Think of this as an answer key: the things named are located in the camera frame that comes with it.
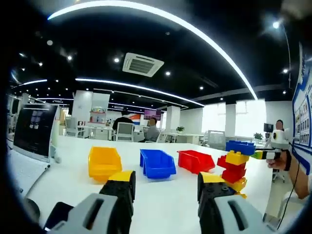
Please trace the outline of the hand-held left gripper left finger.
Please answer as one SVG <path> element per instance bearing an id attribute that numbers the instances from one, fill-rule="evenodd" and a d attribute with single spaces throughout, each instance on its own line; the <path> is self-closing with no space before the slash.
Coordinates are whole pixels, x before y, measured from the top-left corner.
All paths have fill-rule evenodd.
<path id="1" fill-rule="evenodd" d="M 49 234 L 128 234 L 134 214 L 136 172 L 108 178 L 99 193 L 78 205 L 58 202 L 47 219 Z"/>

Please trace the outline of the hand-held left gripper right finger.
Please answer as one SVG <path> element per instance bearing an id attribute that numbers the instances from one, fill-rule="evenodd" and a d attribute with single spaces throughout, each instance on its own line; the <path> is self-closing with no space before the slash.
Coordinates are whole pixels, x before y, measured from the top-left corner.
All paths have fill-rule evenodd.
<path id="1" fill-rule="evenodd" d="M 274 234 L 261 213 L 217 175 L 197 177 L 198 217 L 202 234 Z"/>

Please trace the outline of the person's right hand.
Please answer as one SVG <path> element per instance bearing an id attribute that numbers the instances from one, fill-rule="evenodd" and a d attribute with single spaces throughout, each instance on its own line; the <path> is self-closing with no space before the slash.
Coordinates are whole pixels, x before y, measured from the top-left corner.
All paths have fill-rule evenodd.
<path id="1" fill-rule="evenodd" d="M 267 159 L 266 163 L 268 164 L 269 168 L 277 169 L 277 170 L 284 170 L 286 167 L 287 162 L 287 153 L 286 151 L 282 151 L 280 157 L 277 159 Z"/>

